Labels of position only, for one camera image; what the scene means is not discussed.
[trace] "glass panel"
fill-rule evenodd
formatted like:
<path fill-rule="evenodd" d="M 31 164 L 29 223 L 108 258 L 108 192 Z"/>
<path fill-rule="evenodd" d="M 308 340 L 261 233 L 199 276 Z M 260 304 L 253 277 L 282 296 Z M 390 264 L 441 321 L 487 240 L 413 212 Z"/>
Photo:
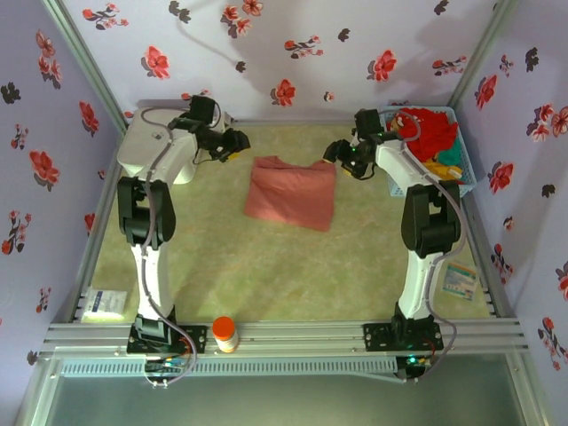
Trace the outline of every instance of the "glass panel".
<path fill-rule="evenodd" d="M 503 357 L 452 356 L 423 383 L 355 376 L 62 378 L 48 425 L 522 425 Z"/>

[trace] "pill bottle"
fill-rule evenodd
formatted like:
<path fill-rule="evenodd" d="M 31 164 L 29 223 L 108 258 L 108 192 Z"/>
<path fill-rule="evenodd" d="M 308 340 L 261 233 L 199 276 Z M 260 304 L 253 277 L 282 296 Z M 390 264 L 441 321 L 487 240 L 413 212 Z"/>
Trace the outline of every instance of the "pill bottle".
<path fill-rule="evenodd" d="M 239 344 L 239 335 L 234 321 L 229 317 L 219 317 L 213 322 L 211 332 L 223 352 L 233 352 Z"/>

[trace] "purple wall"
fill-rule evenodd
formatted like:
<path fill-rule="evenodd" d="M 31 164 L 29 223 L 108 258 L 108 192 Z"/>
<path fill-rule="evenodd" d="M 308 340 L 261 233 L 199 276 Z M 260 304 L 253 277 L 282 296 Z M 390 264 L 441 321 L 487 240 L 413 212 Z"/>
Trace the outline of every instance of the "purple wall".
<path fill-rule="evenodd" d="M 41 2 L 5 2 L 0 20 L 0 424 L 9 425 L 74 286 L 118 130 Z"/>
<path fill-rule="evenodd" d="M 250 120 L 445 105 L 495 2 L 62 1 L 127 118 L 205 89 Z"/>
<path fill-rule="evenodd" d="M 519 3 L 458 117 L 480 179 L 474 194 L 489 260 L 521 319 L 557 424 L 566 424 L 568 3 Z"/>

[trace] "plastic basket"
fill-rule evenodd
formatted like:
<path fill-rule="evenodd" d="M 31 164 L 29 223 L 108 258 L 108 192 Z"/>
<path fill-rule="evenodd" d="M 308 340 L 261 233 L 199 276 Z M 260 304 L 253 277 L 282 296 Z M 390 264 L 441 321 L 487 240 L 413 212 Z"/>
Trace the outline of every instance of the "plastic basket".
<path fill-rule="evenodd" d="M 455 118 L 455 112 L 449 106 L 387 106 L 383 109 L 383 111 L 392 110 L 392 114 L 382 114 L 380 116 L 381 125 L 387 130 L 387 122 L 391 122 L 394 118 L 394 115 L 397 113 L 399 109 L 402 108 L 424 108 L 430 111 L 434 111 L 435 113 L 445 113 L 447 115 L 447 119 L 450 123 L 457 122 Z M 473 188 L 476 187 L 477 181 L 476 176 L 473 173 L 473 167 L 471 166 L 471 160 L 468 156 L 468 151 L 465 147 L 465 143 L 463 142 L 462 132 L 458 127 L 458 134 L 455 137 L 456 141 L 460 144 L 460 168 L 461 168 L 461 181 L 464 185 L 459 185 L 460 187 L 460 198 L 463 197 L 466 193 L 471 191 Z M 402 190 L 398 187 L 397 183 L 392 179 L 391 176 L 387 175 L 387 181 L 389 183 L 389 192 L 390 196 L 392 197 L 404 197 Z"/>

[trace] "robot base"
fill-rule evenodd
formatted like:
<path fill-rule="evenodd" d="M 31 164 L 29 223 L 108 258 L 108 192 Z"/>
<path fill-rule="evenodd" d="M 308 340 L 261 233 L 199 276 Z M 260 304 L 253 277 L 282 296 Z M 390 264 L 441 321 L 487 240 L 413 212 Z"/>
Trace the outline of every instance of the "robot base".
<path fill-rule="evenodd" d="M 176 324 L 176 311 L 172 310 L 168 320 Z M 207 326 L 178 326 L 191 336 L 195 343 L 197 353 L 205 352 L 205 343 L 207 341 Z M 191 351 L 189 343 L 185 343 L 183 337 L 175 330 L 171 330 L 172 345 L 166 343 L 152 342 L 140 337 L 136 327 L 132 325 L 130 328 L 130 336 L 126 346 L 126 353 L 129 355 L 145 354 L 148 357 L 166 358 L 180 354 L 189 353 Z"/>
<path fill-rule="evenodd" d="M 367 352 L 444 349 L 440 325 L 432 316 L 424 319 L 405 319 L 398 304 L 390 323 L 364 324 L 363 336 Z"/>

